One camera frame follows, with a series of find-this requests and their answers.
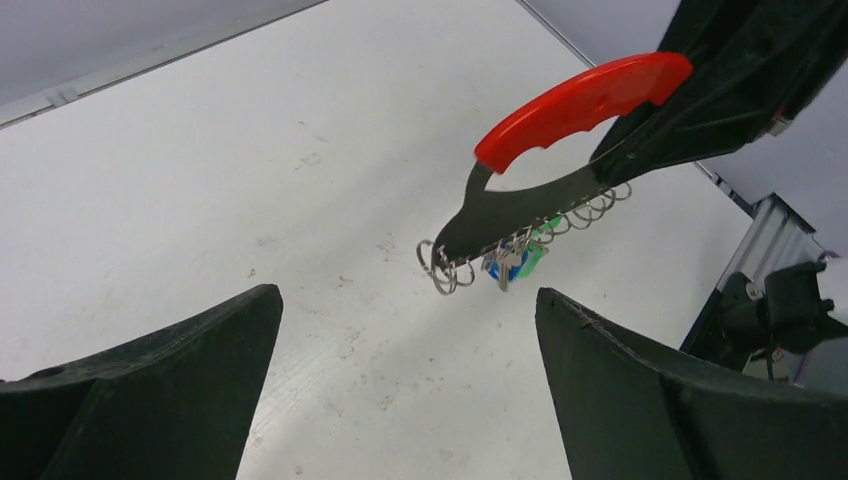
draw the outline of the silver key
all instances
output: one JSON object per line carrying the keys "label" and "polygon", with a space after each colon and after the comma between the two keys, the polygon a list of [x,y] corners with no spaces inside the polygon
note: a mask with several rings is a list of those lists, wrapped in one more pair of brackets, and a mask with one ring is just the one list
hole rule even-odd
{"label": "silver key", "polygon": [[501,291],[506,292],[509,289],[509,271],[513,267],[521,265],[521,258],[524,256],[524,250],[518,250],[517,246],[506,252],[503,257],[498,259],[498,286]]}

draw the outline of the table surface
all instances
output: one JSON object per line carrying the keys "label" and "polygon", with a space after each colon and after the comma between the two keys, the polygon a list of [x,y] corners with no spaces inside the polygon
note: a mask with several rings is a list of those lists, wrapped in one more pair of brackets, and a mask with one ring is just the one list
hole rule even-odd
{"label": "table surface", "polygon": [[[414,247],[474,145],[582,69],[510,0],[335,1],[1,131],[0,378],[274,283],[240,479],[568,478],[537,289],[677,346],[750,224],[675,167],[508,294],[440,296]],[[606,127],[495,188],[576,168]]]}

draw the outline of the red plastic grip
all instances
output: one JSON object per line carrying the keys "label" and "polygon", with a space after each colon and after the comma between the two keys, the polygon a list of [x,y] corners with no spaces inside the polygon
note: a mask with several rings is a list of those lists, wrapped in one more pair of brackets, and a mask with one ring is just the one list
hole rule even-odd
{"label": "red plastic grip", "polygon": [[503,174],[519,155],[548,148],[639,105],[662,105],[692,74],[683,55],[653,52],[587,70],[536,97],[493,128],[474,149],[477,161]]}

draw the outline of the gray wall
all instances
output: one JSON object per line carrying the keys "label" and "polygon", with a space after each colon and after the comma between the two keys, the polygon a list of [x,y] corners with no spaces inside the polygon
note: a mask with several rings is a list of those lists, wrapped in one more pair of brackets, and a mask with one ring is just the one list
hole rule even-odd
{"label": "gray wall", "polygon": [[2,0],[0,106],[299,0]]}
{"label": "gray wall", "polygon": [[[676,0],[524,0],[594,63],[653,51]],[[816,228],[826,248],[848,254],[848,69],[791,128],[703,162],[748,202],[771,192]]]}

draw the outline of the white tabletop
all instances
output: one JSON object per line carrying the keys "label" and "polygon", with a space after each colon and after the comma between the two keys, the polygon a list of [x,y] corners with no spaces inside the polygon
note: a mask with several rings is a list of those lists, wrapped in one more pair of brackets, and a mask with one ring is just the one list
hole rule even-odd
{"label": "white tabletop", "polygon": [[[240,479],[568,478],[537,289],[677,346],[750,223],[676,167],[510,293],[440,296],[414,247],[474,145],[582,68],[510,0],[336,0],[0,131],[0,378],[275,283]],[[564,174],[602,134],[497,183]]]}

